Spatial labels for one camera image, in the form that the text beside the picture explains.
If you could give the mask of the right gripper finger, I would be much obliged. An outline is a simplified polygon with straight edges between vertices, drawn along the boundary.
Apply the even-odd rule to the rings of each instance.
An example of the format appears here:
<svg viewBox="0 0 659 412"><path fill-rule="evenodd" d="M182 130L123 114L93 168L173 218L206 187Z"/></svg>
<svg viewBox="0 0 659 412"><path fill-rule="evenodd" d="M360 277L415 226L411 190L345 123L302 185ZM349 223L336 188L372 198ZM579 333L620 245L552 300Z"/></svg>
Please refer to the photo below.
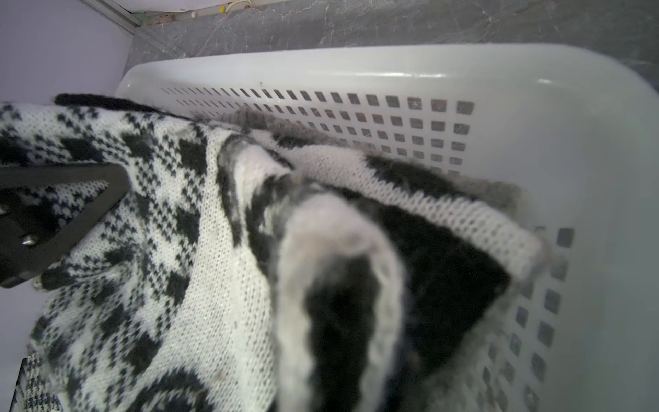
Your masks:
<svg viewBox="0 0 659 412"><path fill-rule="evenodd" d="M63 228L17 194L21 188L95 181L106 183L106 189ZM1 287L15 288L41 275L83 240L129 189L130 178L120 165L2 168Z"/></svg>

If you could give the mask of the smiley houndstooth white scarf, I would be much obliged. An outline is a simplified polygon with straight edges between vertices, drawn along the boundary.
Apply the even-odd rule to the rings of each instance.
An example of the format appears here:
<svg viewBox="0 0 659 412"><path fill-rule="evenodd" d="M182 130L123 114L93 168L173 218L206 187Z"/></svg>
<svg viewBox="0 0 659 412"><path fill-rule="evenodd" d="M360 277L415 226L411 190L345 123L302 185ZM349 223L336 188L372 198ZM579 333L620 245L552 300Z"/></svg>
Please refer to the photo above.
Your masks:
<svg viewBox="0 0 659 412"><path fill-rule="evenodd" d="M518 190L269 115L60 94L1 106L1 169L120 165L130 189L29 280L19 411L450 411L551 257ZM104 182L18 197L70 223Z"/></svg>

